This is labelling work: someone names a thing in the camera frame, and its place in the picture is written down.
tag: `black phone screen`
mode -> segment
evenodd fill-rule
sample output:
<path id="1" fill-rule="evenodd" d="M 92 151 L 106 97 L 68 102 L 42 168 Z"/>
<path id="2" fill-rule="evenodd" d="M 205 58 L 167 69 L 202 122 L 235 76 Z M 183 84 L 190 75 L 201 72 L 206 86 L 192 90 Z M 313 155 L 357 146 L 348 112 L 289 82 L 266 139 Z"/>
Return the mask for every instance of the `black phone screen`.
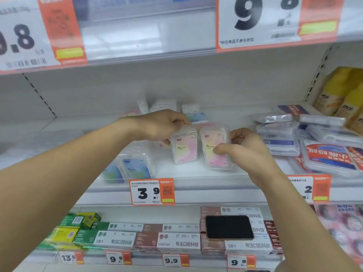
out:
<path id="1" fill-rule="evenodd" d="M 206 216 L 206 235 L 209 239 L 253 239 L 247 216 Z"/>

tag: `hand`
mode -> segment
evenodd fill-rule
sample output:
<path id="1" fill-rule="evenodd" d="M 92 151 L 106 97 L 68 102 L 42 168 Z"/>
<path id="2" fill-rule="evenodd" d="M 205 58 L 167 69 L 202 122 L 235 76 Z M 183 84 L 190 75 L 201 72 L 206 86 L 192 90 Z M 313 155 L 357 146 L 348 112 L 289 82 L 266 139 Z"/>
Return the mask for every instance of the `hand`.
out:
<path id="1" fill-rule="evenodd" d="M 217 155 L 229 154 L 248 173 L 258 187 L 272 178 L 284 176 L 261 137 L 247 128 L 230 132 L 232 144 L 221 143 L 213 149 Z"/>
<path id="2" fill-rule="evenodd" d="M 185 114 L 170 109 L 152 112 L 140 116 L 131 116 L 133 121 L 133 140 L 151 140 L 170 144 L 167 140 L 173 133 L 179 131 L 183 125 L 191 125 Z"/>

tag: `price label holder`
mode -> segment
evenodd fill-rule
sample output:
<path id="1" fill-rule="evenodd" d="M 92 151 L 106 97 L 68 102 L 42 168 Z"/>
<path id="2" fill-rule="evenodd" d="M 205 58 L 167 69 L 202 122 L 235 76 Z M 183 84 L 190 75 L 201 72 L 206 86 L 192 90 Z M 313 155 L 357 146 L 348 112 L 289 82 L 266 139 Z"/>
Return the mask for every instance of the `price label holder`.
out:
<path id="1" fill-rule="evenodd" d="M 166 267 L 190 267 L 188 254 L 163 254 L 162 257 Z"/>
<path id="2" fill-rule="evenodd" d="M 132 205 L 175 205 L 172 178 L 131 179 L 129 184 Z"/>
<path id="3" fill-rule="evenodd" d="M 72 0 L 0 0 L 0 73 L 87 64 Z"/>
<path id="4" fill-rule="evenodd" d="M 217 51 L 333 42 L 344 0 L 217 0 Z"/>
<path id="5" fill-rule="evenodd" d="M 84 264 L 83 253 L 81 251 L 61 251 L 58 258 L 63 264 Z"/>
<path id="6" fill-rule="evenodd" d="M 330 201 L 331 175 L 288 175 L 288 178 L 307 203 Z"/>
<path id="7" fill-rule="evenodd" d="M 132 265 L 131 253 L 129 251 L 106 251 L 107 264 Z"/>
<path id="8" fill-rule="evenodd" d="M 227 268 L 256 269 L 255 255 L 227 255 Z"/>

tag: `right arm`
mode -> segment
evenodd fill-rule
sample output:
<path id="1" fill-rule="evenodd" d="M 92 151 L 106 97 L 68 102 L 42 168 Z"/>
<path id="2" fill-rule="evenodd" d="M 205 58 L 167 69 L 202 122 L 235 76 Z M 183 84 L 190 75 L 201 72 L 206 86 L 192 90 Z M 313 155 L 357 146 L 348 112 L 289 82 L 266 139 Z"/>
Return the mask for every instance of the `right arm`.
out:
<path id="1" fill-rule="evenodd" d="M 320 223 L 261 138 L 247 128 L 230 135 L 234 144 L 220 144 L 213 151 L 229 154 L 265 194 L 286 257 L 285 268 L 293 272 L 361 272 Z"/>

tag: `left arm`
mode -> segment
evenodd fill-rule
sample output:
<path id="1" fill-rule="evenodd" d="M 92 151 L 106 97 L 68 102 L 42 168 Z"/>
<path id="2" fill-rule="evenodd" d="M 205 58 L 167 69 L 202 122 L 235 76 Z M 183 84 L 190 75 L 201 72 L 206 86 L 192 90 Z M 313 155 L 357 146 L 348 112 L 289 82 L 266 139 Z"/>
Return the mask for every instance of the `left arm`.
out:
<path id="1" fill-rule="evenodd" d="M 120 118 L 1 170 L 2 216 L 13 225 L 0 224 L 0 232 L 7 233 L 0 244 L 3 271 L 11 272 L 41 243 L 130 142 L 165 140 L 183 124 L 190 124 L 186 116 L 172 110 Z"/>

